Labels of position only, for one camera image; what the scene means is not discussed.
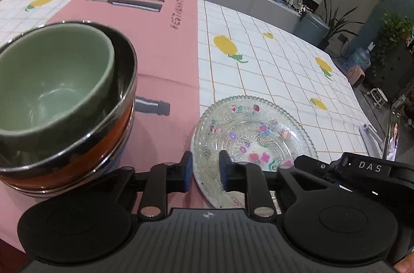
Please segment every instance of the ribbed gray panel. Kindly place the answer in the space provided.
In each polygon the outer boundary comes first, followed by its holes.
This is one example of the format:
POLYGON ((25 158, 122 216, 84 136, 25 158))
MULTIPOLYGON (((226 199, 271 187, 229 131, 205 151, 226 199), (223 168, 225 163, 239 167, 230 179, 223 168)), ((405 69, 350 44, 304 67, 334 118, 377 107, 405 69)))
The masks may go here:
POLYGON ((32 262, 22 273, 391 273, 384 262, 338 268, 311 261, 289 247, 277 227, 244 210, 174 209, 144 223, 121 251, 99 262, 55 267, 32 262), (206 218, 207 212, 214 213, 206 218))

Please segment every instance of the silver rivet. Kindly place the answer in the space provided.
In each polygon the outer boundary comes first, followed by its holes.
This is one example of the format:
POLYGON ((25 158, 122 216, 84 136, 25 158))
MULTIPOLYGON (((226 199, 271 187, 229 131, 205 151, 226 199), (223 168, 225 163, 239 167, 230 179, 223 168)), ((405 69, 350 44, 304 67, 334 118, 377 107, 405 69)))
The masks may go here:
POLYGON ((155 217, 161 213, 161 210, 156 206, 146 206, 141 209, 141 214, 147 217, 155 217))
POLYGON ((270 217, 275 211, 267 206, 260 206, 254 210, 255 215, 259 217, 270 217))

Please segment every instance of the trash can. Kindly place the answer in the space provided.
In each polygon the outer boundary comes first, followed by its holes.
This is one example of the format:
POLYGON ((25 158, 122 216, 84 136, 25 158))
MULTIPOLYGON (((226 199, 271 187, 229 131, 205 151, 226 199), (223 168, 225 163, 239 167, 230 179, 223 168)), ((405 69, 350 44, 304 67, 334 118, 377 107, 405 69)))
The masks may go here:
POLYGON ((306 12, 305 16, 301 17, 293 35, 317 47, 328 31, 329 27, 319 15, 306 12))

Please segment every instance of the power outlet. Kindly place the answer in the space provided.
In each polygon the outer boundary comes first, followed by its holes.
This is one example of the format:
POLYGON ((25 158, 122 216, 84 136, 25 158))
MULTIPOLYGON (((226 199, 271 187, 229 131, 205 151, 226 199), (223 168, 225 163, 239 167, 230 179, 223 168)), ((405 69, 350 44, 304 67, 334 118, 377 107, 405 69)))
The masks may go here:
POLYGON ((338 40, 342 43, 348 42, 348 37, 346 37, 344 34, 339 34, 338 40))

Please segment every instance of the stacked bowl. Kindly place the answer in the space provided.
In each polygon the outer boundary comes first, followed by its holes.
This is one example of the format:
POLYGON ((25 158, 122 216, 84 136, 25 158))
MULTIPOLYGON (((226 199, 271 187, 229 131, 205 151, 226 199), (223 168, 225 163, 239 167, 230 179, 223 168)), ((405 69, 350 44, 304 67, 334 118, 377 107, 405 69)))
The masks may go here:
POLYGON ((90 21, 39 26, 0 48, 0 180, 53 196, 111 171, 132 130, 137 57, 90 21))

